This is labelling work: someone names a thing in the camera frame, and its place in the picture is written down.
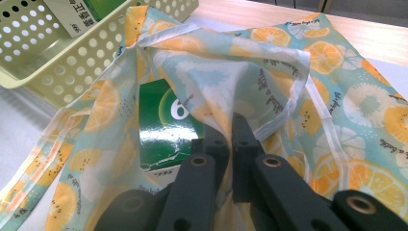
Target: yellow basket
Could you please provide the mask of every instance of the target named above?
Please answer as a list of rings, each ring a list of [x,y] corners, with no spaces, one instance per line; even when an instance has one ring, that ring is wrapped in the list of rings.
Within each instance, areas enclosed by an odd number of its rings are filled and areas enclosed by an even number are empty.
[[[0,0],[0,85],[25,86],[57,108],[70,103],[114,59],[127,8],[146,4],[184,21],[198,0],[127,0],[78,38],[42,0]]]

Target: patterned fabric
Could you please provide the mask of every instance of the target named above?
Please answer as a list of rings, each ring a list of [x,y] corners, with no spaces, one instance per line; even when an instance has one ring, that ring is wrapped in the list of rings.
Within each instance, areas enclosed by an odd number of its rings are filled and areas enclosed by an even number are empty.
[[[92,230],[122,192],[161,188],[140,170],[140,85],[166,79],[190,114],[226,138],[243,114],[264,149],[321,195],[356,189],[408,220],[408,104],[324,14],[217,33],[153,8],[130,8],[115,61],[61,108],[0,192],[0,228],[15,230],[57,174],[46,230]],[[235,205],[231,165],[216,230],[253,230]]]

